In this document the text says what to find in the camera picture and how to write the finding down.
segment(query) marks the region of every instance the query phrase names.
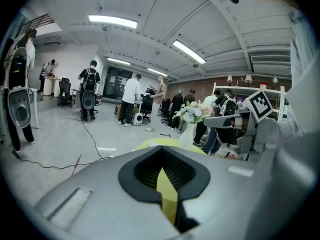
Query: shelf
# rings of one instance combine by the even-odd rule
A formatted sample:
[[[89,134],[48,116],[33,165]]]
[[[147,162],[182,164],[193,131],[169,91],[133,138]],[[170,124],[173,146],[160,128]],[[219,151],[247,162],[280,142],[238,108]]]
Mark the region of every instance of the shelf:
[[[261,90],[260,88],[254,88],[254,87],[242,87],[242,86],[216,86],[215,89],[218,89],[222,93],[224,93],[227,89],[230,89],[233,91],[233,94],[240,94],[240,95],[247,95],[250,96],[254,94],[255,92]],[[272,100],[275,100],[278,95],[281,94],[279,90],[271,90],[271,89],[262,89],[265,93],[265,95]]]

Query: fluorescent light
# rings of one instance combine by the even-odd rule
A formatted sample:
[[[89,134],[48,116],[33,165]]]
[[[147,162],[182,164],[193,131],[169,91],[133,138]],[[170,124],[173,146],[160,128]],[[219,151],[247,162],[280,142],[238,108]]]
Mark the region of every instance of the fluorescent light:
[[[177,48],[179,48],[180,50],[184,51],[186,54],[188,54],[189,56],[191,56],[192,58],[194,58],[197,62],[199,62],[200,64],[204,64],[206,63],[206,61],[201,58],[198,54],[196,54],[193,50],[191,50],[190,48],[186,47],[183,43],[179,42],[178,40],[175,40],[173,45]]]
[[[115,59],[115,58],[107,58],[109,61],[112,62],[117,62],[117,63],[122,63],[122,64],[126,64],[126,65],[130,65],[129,62],[123,61],[123,60],[119,60],[119,59]]]
[[[167,74],[160,73],[159,71],[156,71],[156,70],[151,69],[151,68],[148,68],[148,70],[150,70],[150,71],[152,71],[152,72],[154,72],[154,73],[157,73],[157,74],[159,74],[159,75],[163,75],[163,76],[165,76],[165,77],[167,77],[167,76],[168,76]]]
[[[111,17],[111,16],[101,16],[101,15],[89,15],[89,19],[92,22],[105,22],[105,23],[112,23],[112,24],[118,24],[130,28],[137,28],[138,22],[124,19],[124,18],[118,18],[118,17]]]

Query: black cable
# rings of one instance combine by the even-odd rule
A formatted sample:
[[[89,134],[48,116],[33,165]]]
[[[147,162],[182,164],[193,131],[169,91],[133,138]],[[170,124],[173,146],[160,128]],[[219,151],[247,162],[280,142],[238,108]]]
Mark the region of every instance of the black cable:
[[[44,166],[44,165],[42,165],[42,164],[39,163],[39,162],[31,161],[31,160],[28,160],[28,159],[26,159],[26,160],[20,159],[20,160],[23,161],[23,162],[30,162],[30,163],[33,163],[33,164],[38,164],[38,165],[40,165],[42,168],[45,168],[45,169],[54,168],[54,169],[58,169],[58,170],[63,170],[63,169],[66,169],[66,168],[69,168],[69,167],[72,167],[72,166],[86,166],[86,165],[91,165],[91,164],[94,164],[94,163],[96,163],[96,162],[98,162],[98,161],[100,161],[100,160],[104,160],[104,159],[108,159],[108,158],[107,158],[107,157],[106,157],[106,158],[99,158],[98,160],[93,161],[93,162],[89,162],[89,163],[71,164],[71,165],[68,165],[68,166],[62,167],[62,168],[56,167],[56,166]]]
[[[85,130],[87,131],[87,133],[90,134],[91,138],[93,139],[94,147],[95,147],[95,150],[96,150],[96,152],[98,153],[99,157],[100,157],[101,159],[104,159],[104,158],[100,155],[100,153],[99,153],[99,151],[98,151],[98,149],[97,149],[97,144],[96,144],[96,141],[95,141],[94,137],[92,137],[91,133],[88,131],[87,127],[85,126],[85,122],[82,121],[82,124],[83,124]]]

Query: flower bouquet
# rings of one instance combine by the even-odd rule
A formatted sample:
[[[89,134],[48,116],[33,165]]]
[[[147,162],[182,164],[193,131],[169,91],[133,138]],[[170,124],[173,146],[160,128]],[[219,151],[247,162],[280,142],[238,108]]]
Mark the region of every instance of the flower bouquet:
[[[203,105],[199,102],[186,102],[182,105],[180,111],[175,112],[174,118],[180,117],[187,122],[187,127],[178,141],[179,148],[190,150],[194,141],[194,129],[197,123],[202,122],[205,118],[210,117],[213,108]]]

